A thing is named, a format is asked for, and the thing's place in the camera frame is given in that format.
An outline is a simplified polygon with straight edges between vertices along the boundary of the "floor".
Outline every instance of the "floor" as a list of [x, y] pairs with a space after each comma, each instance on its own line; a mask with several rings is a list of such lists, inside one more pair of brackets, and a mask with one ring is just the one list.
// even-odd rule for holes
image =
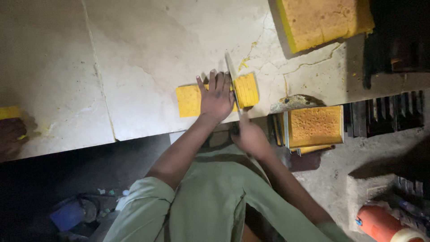
[[[368, 139], [345, 137], [345, 144], [322, 155], [317, 170], [294, 174], [334, 220], [348, 229], [348, 174], [367, 162], [408, 152], [430, 135], [429, 115], [425, 112], [424, 128]], [[169, 145], [169, 135], [163, 134], [0, 164], [0, 207], [4, 211], [0, 238], [40, 237], [40, 233], [49, 233], [53, 225], [45, 214], [69, 196], [82, 192], [98, 194], [98, 189], [114, 190], [116, 196], [121, 195], [147, 173]], [[108, 201], [107, 206], [114, 208], [115, 202]], [[358, 232], [347, 233], [356, 241], [373, 241]]]

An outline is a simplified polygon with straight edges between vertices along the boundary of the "blue object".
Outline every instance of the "blue object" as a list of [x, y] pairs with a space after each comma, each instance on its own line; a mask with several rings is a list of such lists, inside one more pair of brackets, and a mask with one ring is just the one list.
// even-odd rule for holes
[[77, 200], [69, 202], [51, 213], [49, 218], [63, 232], [75, 227], [84, 219], [84, 211]]
[[361, 221], [360, 218], [356, 219], [355, 222], [357, 223], [357, 225], [361, 226], [363, 225], [363, 221]]

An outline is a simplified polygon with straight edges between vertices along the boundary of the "green shirt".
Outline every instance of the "green shirt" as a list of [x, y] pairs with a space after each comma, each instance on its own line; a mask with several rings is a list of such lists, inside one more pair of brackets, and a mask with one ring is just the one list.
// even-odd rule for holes
[[313, 225], [259, 171], [213, 160], [194, 162], [176, 192], [154, 177], [136, 181], [104, 241], [239, 242], [246, 204], [288, 242], [351, 241], [335, 223]]

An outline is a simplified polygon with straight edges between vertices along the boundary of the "orange container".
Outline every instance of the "orange container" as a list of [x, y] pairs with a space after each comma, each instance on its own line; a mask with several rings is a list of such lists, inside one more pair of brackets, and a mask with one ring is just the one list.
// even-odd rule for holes
[[360, 229], [378, 242], [423, 242], [416, 231], [405, 228], [400, 221], [378, 206], [362, 206], [357, 214]]

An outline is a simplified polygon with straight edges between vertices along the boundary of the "knife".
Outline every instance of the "knife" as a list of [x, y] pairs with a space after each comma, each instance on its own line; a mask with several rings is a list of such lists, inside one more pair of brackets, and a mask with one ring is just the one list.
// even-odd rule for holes
[[236, 80], [238, 76], [236, 74], [236, 71], [234, 70], [233, 62], [231, 61], [230, 54], [228, 52], [225, 53], [225, 62], [227, 63], [227, 70], [230, 72], [231, 86], [234, 93], [234, 102], [236, 103], [237, 113], [239, 114], [239, 119], [240, 119], [240, 116], [242, 116], [242, 113], [240, 112], [239, 100], [237, 98], [236, 88], [234, 87], [234, 82], [233, 82], [233, 80]]

